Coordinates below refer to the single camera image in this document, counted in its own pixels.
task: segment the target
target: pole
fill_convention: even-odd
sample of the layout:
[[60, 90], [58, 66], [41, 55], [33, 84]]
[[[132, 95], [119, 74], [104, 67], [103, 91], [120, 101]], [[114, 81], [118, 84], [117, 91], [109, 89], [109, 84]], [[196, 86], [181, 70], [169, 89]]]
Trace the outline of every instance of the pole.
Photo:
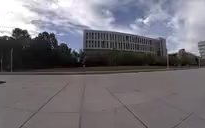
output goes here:
[[10, 60], [10, 70], [11, 72], [13, 72], [13, 48], [11, 48], [11, 52], [10, 52], [10, 56], [11, 56], [11, 60]]
[[167, 51], [167, 69], [169, 69], [169, 55], [168, 55], [168, 51]]
[[2, 63], [3, 63], [3, 54], [1, 54], [1, 60], [0, 60], [0, 64], [1, 64], [1, 72], [3, 71], [3, 67], [2, 67]]
[[200, 57], [198, 58], [198, 67], [200, 68], [201, 66], [201, 60], [200, 60]]

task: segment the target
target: blue sky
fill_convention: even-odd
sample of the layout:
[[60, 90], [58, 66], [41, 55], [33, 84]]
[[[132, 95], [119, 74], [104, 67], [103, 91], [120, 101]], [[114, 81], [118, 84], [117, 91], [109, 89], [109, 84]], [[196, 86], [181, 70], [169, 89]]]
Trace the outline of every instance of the blue sky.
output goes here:
[[198, 54], [197, 42], [205, 40], [205, 0], [0, 0], [0, 35], [15, 27], [32, 37], [54, 32], [76, 50], [83, 29], [98, 29], [164, 37], [169, 52]]

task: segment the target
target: street lamp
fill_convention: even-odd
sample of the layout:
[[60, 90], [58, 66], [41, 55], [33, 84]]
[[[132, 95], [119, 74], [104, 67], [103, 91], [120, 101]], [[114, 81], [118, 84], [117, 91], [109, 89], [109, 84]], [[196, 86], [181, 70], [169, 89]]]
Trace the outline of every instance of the street lamp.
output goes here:
[[169, 55], [168, 55], [168, 50], [167, 50], [167, 69], [169, 69]]

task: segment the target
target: curb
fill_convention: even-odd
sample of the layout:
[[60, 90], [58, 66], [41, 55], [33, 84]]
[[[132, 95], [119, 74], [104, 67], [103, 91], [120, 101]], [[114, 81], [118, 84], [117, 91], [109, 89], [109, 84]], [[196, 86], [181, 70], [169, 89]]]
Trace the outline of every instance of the curb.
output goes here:
[[191, 70], [198, 68], [173, 68], [173, 69], [145, 69], [145, 70], [122, 70], [122, 71], [86, 71], [86, 72], [0, 72], [0, 75], [90, 75], [90, 74], [118, 74], [139, 73], [156, 71]]

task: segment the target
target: road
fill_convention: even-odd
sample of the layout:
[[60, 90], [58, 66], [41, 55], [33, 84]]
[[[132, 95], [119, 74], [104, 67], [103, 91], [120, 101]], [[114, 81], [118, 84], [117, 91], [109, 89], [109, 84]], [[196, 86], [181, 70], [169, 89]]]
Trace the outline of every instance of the road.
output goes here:
[[205, 68], [0, 80], [0, 128], [205, 128]]

